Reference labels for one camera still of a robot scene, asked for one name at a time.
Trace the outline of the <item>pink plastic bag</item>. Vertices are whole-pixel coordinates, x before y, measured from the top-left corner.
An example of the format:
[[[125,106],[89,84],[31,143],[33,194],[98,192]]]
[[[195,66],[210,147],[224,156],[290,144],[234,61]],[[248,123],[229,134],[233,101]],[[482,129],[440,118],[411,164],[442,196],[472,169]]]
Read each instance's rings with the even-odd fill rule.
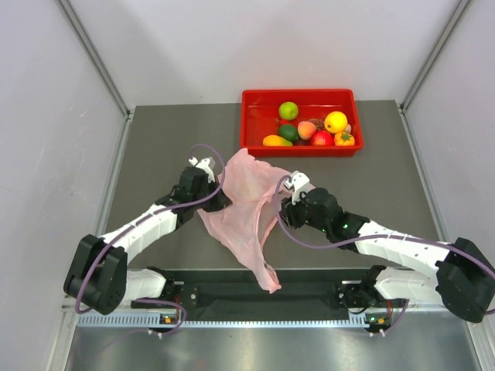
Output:
[[[273,197],[278,181],[289,174],[283,168],[257,160],[243,148],[227,162],[220,179],[232,204],[219,212],[199,215],[209,235],[224,245],[255,276],[261,289],[281,289],[263,248],[278,219]]]

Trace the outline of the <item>pink wrinkled peach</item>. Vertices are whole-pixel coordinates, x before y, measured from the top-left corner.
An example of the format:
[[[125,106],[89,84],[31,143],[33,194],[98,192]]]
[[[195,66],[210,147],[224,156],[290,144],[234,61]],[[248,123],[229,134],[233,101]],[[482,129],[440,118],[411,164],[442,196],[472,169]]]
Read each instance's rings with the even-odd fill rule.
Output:
[[[297,131],[302,140],[309,140],[316,132],[316,125],[311,121],[300,121],[297,125]]]

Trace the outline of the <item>fruit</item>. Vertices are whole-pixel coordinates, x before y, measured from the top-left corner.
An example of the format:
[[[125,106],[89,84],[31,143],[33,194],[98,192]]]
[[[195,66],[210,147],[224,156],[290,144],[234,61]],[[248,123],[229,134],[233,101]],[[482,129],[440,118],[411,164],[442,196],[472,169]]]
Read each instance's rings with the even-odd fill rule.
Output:
[[[343,112],[333,111],[326,115],[323,125],[330,134],[337,134],[346,129],[348,119]]]

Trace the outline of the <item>bright green apple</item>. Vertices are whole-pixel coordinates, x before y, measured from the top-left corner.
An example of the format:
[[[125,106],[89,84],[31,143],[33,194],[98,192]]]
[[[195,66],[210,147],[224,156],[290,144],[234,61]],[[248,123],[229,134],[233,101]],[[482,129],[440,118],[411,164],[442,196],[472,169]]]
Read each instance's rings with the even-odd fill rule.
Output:
[[[278,108],[279,117],[282,120],[292,121],[299,115],[299,107],[291,101],[282,103]]]

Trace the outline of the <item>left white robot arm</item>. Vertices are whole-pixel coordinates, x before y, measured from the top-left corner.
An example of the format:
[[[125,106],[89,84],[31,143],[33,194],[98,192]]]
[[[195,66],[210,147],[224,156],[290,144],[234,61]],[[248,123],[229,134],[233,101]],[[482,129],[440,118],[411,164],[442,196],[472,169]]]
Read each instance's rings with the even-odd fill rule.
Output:
[[[154,267],[130,271],[128,264],[189,222],[196,211],[212,213],[231,204],[213,167],[212,158],[191,158],[178,184],[142,215],[113,232],[80,240],[63,284],[64,293],[77,301],[77,313],[83,313],[81,305],[108,315],[123,301],[151,299],[162,307],[173,302],[176,289],[164,271]]]

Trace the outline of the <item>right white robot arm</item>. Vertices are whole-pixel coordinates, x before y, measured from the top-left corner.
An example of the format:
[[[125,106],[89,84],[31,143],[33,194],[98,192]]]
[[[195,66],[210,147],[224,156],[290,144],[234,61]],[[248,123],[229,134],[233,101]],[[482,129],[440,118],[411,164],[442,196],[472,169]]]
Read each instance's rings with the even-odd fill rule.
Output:
[[[326,189],[302,191],[275,200],[284,230],[310,226],[329,241],[326,248],[379,257],[397,266],[373,266],[360,293],[369,306],[404,299],[442,305],[467,322],[493,314],[494,268],[468,239],[430,241],[388,229],[342,209]]]

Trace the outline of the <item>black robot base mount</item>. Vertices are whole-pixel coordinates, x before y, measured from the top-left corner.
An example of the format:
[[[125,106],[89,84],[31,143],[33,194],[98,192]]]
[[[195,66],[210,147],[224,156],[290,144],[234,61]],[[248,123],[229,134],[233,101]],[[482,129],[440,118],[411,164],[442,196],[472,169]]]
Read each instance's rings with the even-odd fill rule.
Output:
[[[168,271],[172,290],[165,297],[132,301],[133,309],[186,309],[189,320],[344,319],[364,309],[401,308],[405,300],[387,300],[360,289],[363,269],[281,270],[281,289],[260,288],[247,270]]]

